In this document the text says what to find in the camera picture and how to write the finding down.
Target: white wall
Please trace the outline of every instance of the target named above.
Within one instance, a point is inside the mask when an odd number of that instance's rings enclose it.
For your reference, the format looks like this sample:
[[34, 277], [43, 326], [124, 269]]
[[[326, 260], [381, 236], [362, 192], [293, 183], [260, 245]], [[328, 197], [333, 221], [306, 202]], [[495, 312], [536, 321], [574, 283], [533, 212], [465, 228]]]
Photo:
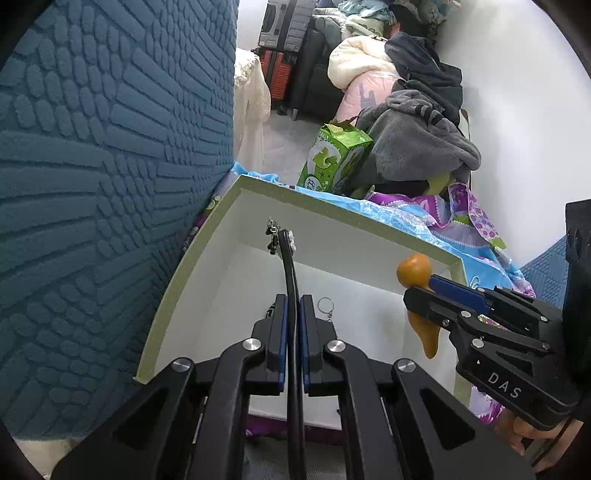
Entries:
[[262, 20], [265, 17], [267, 0], [240, 0], [238, 4], [238, 27], [236, 46], [243, 50], [258, 47]]
[[591, 197], [591, 80], [531, 0], [462, 0], [437, 49], [463, 72], [475, 195], [522, 265], [565, 234], [566, 202]]

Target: metal screw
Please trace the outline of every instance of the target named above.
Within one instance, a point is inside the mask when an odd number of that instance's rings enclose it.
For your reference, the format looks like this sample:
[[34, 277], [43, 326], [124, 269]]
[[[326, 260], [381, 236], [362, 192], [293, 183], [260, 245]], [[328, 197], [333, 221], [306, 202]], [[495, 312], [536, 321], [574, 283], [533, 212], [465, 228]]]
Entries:
[[326, 348], [334, 353], [339, 353], [345, 350], [345, 342], [341, 340], [331, 340], [326, 344]]
[[177, 358], [173, 362], [173, 370], [175, 372], [186, 372], [189, 368], [191, 368], [192, 361], [188, 358], [181, 357]]
[[401, 358], [396, 362], [396, 368], [406, 374], [411, 374], [416, 369], [417, 364], [408, 358]]
[[254, 352], [261, 347], [261, 341], [258, 338], [247, 338], [242, 342], [242, 347], [244, 350]]

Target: finger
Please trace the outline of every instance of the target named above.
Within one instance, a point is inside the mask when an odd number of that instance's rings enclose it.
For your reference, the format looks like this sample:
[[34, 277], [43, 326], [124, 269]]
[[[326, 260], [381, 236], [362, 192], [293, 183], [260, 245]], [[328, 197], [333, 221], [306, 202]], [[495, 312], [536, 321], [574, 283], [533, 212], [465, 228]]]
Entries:
[[497, 432], [501, 438], [506, 440], [514, 433], [513, 423], [515, 422], [515, 419], [515, 414], [506, 408], [496, 420], [495, 432]]
[[516, 416], [513, 412], [507, 409], [503, 410], [496, 421], [495, 431], [497, 432], [498, 436], [501, 437], [501, 439], [513, 447], [513, 450], [515, 450], [520, 455], [523, 455], [525, 449], [521, 443], [522, 437], [517, 435], [513, 430], [515, 419]]
[[533, 428], [529, 423], [527, 423], [523, 419], [516, 419], [513, 423], [513, 431], [517, 435], [521, 435], [522, 437], [526, 437], [529, 439], [553, 439], [560, 433], [562, 427], [564, 426], [564, 422], [562, 421], [559, 423], [555, 428], [552, 430], [548, 430], [547, 432], [543, 432], [542, 430], [537, 430]]
[[558, 463], [566, 450], [570, 447], [570, 444], [573, 443], [573, 440], [579, 433], [582, 425], [583, 422], [574, 420], [564, 431], [558, 442], [556, 442], [556, 445], [554, 445], [554, 447], [552, 447], [545, 457], [542, 458], [542, 460], [540, 460], [537, 465], [535, 465], [534, 473], [546, 470], [547, 468], [550, 468], [551, 466]]

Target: white box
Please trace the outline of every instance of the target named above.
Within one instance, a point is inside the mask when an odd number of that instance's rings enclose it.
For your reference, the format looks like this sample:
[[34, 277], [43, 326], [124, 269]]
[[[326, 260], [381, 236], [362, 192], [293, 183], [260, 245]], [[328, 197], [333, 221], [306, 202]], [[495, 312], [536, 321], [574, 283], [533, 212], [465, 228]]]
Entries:
[[[267, 250], [269, 217], [293, 231], [300, 295], [333, 300], [341, 340], [391, 364], [412, 358], [467, 404], [469, 384], [455, 373], [457, 356], [447, 332], [441, 331], [439, 352], [428, 360], [408, 323], [404, 288], [396, 278], [398, 264], [420, 251], [431, 258], [433, 273], [465, 284], [462, 260], [358, 213], [247, 176], [230, 188], [179, 264], [152, 324], [137, 380], [148, 382], [180, 356], [195, 362], [218, 357], [250, 337], [275, 295], [285, 293], [281, 259]], [[286, 405], [285, 393], [253, 396], [249, 411], [284, 419]], [[339, 429], [337, 408], [336, 397], [304, 396], [304, 421]]]

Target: keychain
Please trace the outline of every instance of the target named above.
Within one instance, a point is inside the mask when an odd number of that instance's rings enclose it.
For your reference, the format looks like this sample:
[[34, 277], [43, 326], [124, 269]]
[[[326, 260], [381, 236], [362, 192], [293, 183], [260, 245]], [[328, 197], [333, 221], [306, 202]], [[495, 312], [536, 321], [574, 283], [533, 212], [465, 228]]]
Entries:
[[[328, 301], [330, 302], [330, 305], [331, 305], [331, 307], [330, 307], [330, 309], [329, 309], [329, 310], [326, 310], [326, 311], [325, 311], [325, 310], [323, 310], [323, 309], [320, 307], [320, 302], [322, 302], [322, 300], [328, 300]], [[335, 310], [335, 303], [334, 303], [334, 302], [333, 302], [333, 301], [332, 301], [330, 298], [328, 298], [328, 297], [322, 297], [320, 300], [318, 300], [317, 307], [318, 307], [318, 310], [319, 310], [320, 312], [322, 312], [322, 313], [324, 313], [324, 314], [326, 315], [326, 321], [327, 321], [327, 322], [334, 323], [334, 322], [332, 321], [332, 315], [333, 315], [333, 312], [334, 312], [334, 310]]]

